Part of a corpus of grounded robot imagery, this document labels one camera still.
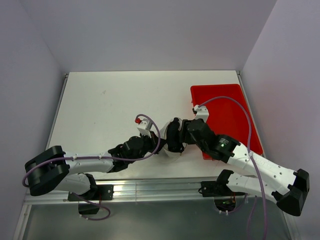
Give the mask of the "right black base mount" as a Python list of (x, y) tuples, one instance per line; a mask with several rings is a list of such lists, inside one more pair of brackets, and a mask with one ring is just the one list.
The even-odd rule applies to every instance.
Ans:
[(217, 212), (226, 216), (237, 211), (247, 201), (247, 194), (234, 192), (226, 185), (215, 181), (202, 181), (198, 193), (203, 198), (214, 198), (214, 206)]

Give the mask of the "aluminium frame rail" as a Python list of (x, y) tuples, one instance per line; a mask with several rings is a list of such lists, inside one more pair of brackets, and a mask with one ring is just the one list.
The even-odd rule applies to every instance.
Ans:
[[(203, 181), (215, 181), (217, 177), (192, 177), (143, 180), (97, 180), (97, 185), (113, 185), (112, 200), (103, 202), (162, 202), (205, 200), (198, 192)], [(41, 196), (31, 196), (27, 190), (24, 205), (75, 204), (68, 201), (68, 193), (53, 190)]]

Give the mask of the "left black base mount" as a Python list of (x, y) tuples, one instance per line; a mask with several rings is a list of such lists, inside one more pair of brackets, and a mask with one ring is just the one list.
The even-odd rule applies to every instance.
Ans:
[[(103, 204), (103, 201), (111, 201), (113, 199), (114, 186), (112, 184), (97, 185), (95, 190), (79, 195), (73, 192), (68, 193), (68, 202), (78, 202), (78, 213), (81, 218), (87, 221), (102, 221), (111, 216), (111, 210)], [(100, 210), (106, 211), (106, 216), (96, 217)]]

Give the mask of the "black bra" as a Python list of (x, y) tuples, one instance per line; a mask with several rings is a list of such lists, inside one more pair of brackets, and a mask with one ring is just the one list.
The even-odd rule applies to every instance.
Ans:
[(166, 143), (168, 150), (173, 153), (182, 153), (184, 151), (184, 146), (180, 142), (180, 122), (177, 117), (175, 117), (168, 125), (166, 130)]

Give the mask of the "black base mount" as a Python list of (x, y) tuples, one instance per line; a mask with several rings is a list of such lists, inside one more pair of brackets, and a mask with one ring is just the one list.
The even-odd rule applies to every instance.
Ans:
[(237, 211), (247, 201), (247, 194), (234, 192), (226, 185), (215, 181), (202, 181), (198, 193), (203, 198), (214, 198), (214, 206), (217, 212), (226, 216)]
[[(68, 202), (78, 202), (78, 213), (81, 218), (87, 221), (102, 221), (111, 216), (111, 210), (103, 204), (103, 201), (111, 201), (113, 199), (114, 186), (112, 184), (97, 185), (95, 190), (79, 195), (73, 192), (68, 193)], [(106, 211), (106, 216), (96, 217), (100, 210)]]

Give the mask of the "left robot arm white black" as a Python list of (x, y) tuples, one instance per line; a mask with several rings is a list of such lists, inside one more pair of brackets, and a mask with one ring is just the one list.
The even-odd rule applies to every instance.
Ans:
[(29, 160), (22, 179), (32, 196), (42, 196), (53, 190), (72, 192), (91, 200), (98, 187), (92, 172), (117, 173), (134, 162), (158, 154), (166, 140), (154, 132), (133, 136), (107, 152), (94, 156), (67, 156), (62, 146), (55, 145)]

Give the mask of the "red plastic tray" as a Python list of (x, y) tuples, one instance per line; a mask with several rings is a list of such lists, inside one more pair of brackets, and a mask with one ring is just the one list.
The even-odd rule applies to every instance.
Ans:
[(215, 97), (223, 97), (205, 104), (209, 112), (206, 123), (211, 130), (215, 134), (228, 135), (246, 145), (249, 136), (248, 120), (250, 120), (250, 149), (259, 155), (264, 153), (240, 85), (193, 85), (190, 87), (190, 93), (194, 106)]

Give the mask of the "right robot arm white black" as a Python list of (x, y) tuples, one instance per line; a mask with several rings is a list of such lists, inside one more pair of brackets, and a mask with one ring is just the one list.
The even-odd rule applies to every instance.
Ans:
[(183, 120), (180, 141), (196, 145), (211, 159), (238, 167), (251, 176), (223, 170), (216, 189), (222, 195), (242, 192), (265, 197), (283, 212), (298, 217), (302, 214), (310, 191), (310, 174), (280, 166), (248, 150), (241, 142), (225, 134), (215, 134), (203, 119)]

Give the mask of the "white mesh laundry bag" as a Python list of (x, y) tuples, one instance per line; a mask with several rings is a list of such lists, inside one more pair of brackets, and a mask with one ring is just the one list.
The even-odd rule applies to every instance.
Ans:
[[(174, 121), (174, 119), (172, 118), (170, 121), (168, 121), (161, 128), (161, 130), (160, 130), (161, 139), (164, 139), (164, 140), (167, 139), (168, 126), (173, 121)], [(172, 162), (176, 161), (181, 156), (182, 156), (182, 153), (169, 151), (168, 144), (165, 143), (164, 146), (162, 147), (161, 151), (159, 152), (159, 157), (158, 157), (157, 161), (162, 163), (162, 164), (169, 164), (169, 163), (172, 163)]]

